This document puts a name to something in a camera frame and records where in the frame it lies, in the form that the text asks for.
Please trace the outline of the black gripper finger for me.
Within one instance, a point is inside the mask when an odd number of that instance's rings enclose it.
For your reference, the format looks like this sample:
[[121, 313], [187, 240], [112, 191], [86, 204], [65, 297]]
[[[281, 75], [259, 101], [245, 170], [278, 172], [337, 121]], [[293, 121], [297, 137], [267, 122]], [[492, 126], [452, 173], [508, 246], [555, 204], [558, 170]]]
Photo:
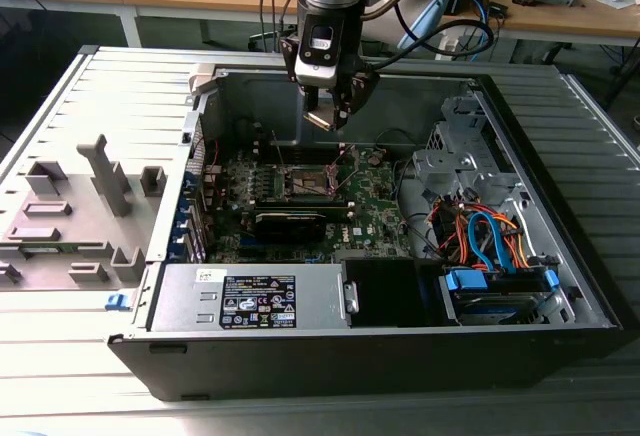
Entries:
[[333, 127], [342, 128], [350, 116], [355, 115], [373, 94], [380, 75], [375, 72], [356, 73], [350, 78], [340, 76], [332, 89]]
[[314, 111], [319, 105], [319, 89], [314, 86], [302, 84], [295, 73], [295, 63], [297, 61], [299, 42], [289, 37], [282, 38], [279, 42], [281, 54], [284, 58], [288, 78], [295, 82], [303, 95], [303, 110], [305, 112]]

